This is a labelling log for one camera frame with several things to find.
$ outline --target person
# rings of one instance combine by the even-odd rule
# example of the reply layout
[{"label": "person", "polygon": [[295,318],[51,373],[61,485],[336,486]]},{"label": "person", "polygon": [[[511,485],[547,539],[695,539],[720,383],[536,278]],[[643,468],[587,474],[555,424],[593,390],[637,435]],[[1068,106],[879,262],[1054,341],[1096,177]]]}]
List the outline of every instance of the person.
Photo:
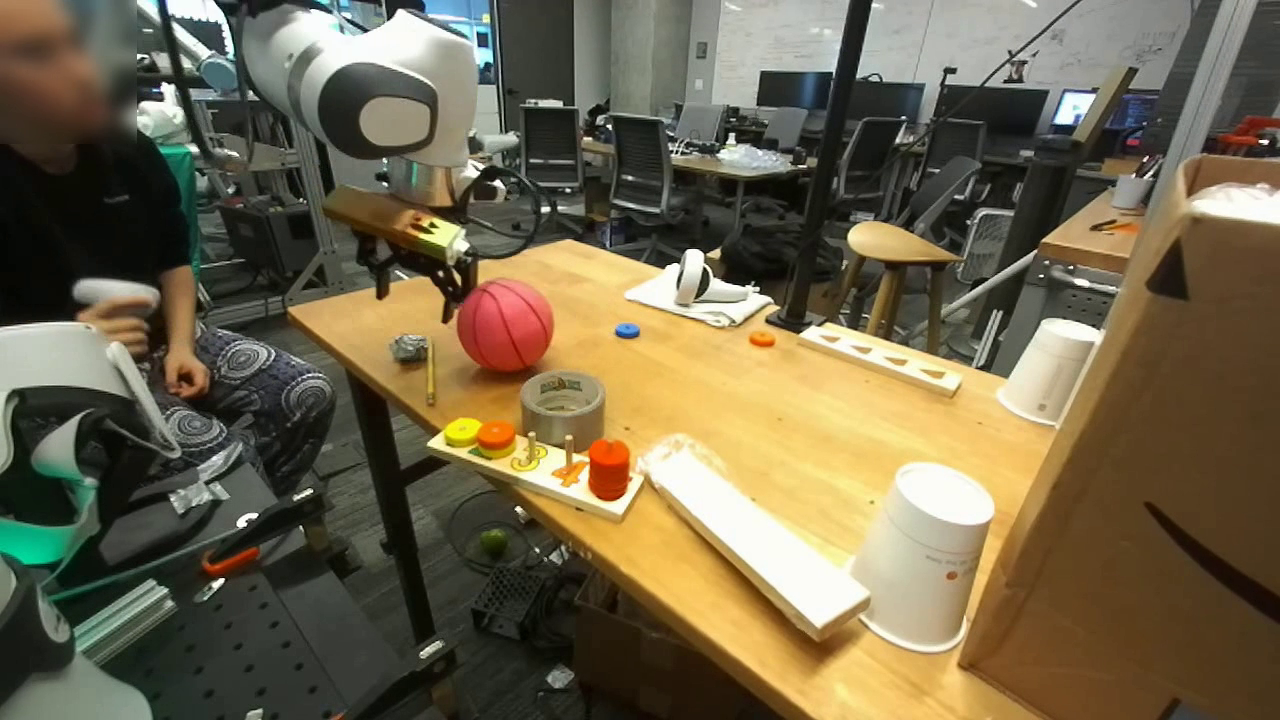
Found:
[{"label": "person", "polygon": [[[85,276],[155,283],[159,308],[77,308],[74,283]],[[185,462],[251,435],[273,486],[288,493],[326,449],[336,406],[327,374],[197,318],[179,192],[141,130],[129,144],[0,147],[0,323],[31,318],[82,318],[152,360],[152,390]]]}]

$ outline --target desk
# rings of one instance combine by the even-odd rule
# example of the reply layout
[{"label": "desk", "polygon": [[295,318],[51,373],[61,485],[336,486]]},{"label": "desk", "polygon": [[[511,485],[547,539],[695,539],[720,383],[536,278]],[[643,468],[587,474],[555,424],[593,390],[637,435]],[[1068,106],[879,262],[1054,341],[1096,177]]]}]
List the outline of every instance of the desk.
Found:
[{"label": "desk", "polygon": [[[584,139],[587,156],[614,156],[614,144],[600,139]],[[756,178],[784,178],[784,177],[808,177],[817,164],[792,164],[792,167],[744,167],[744,164],[720,164],[717,156],[700,156],[700,152],[673,152],[673,167],[690,171],[690,177],[713,177],[713,178],[730,178],[733,184],[733,237],[744,233],[748,224],[748,184]]]},{"label": "desk", "polygon": [[1068,217],[1061,229],[1054,229],[1042,238],[1042,255],[1054,262],[1123,272],[1142,233],[1144,233],[1144,217],[1117,210],[1111,192],[1100,192],[1092,203],[1085,203],[1077,217]]},{"label": "desk", "polygon": [[[627,302],[623,286],[647,272],[587,244],[546,244],[482,267],[482,276],[527,278],[551,299],[555,344],[546,367],[581,367],[606,378],[608,435],[627,438],[637,452],[670,432],[704,438],[724,456],[724,472],[738,485],[831,560],[848,560],[866,542],[900,462],[942,461],[981,474],[995,495],[995,525],[977,579],[977,593],[984,589],[989,565],[1004,548],[1054,438],[1054,432],[995,404],[995,374],[949,365],[965,374],[965,387],[937,394],[817,350],[802,336],[751,349],[748,330],[765,329],[765,316],[738,330],[713,330]],[[385,415],[398,404],[424,428],[463,413],[516,421],[524,378],[478,373],[452,329],[434,329],[438,308],[438,286],[412,278],[398,283],[379,302],[372,291],[354,291],[301,302],[293,318],[354,373],[365,413],[375,404],[372,413]],[[616,318],[637,318],[643,336],[616,341]],[[424,367],[398,367],[389,350],[400,330],[434,330],[440,341],[438,406],[424,394]],[[404,512],[398,452],[385,445],[389,435],[365,438],[375,438],[369,461],[385,512],[398,521]],[[862,622],[848,622],[831,642],[811,642],[652,486],[642,493],[620,525],[511,485],[501,486],[784,717],[1033,717],[961,672],[953,651],[913,656]],[[416,565],[416,548],[398,548],[398,560]]]}]

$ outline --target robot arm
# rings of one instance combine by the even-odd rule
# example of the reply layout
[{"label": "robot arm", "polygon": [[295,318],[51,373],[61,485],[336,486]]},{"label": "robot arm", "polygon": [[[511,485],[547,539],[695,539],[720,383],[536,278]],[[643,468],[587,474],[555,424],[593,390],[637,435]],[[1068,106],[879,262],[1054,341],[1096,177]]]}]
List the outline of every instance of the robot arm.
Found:
[{"label": "robot arm", "polygon": [[394,219],[385,203],[354,198],[354,192],[336,192],[326,210],[358,229],[379,296],[394,262],[416,267],[443,291],[450,318],[452,302],[478,286],[478,250],[463,233],[404,233],[404,224],[443,224],[424,210],[450,210],[469,177],[473,42],[416,10],[398,10],[365,36],[347,36],[332,10],[305,0],[249,0],[244,10],[242,59],[269,106],[343,156],[400,160]]}]

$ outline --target blue object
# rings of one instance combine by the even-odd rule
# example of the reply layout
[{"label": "blue object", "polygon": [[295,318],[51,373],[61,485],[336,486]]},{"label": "blue object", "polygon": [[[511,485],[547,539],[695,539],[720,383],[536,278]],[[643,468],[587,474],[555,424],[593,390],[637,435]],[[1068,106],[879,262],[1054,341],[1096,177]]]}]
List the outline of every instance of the blue object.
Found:
[{"label": "blue object", "polygon": [[642,336],[642,323],[616,323],[614,336],[637,341],[637,336]]}]

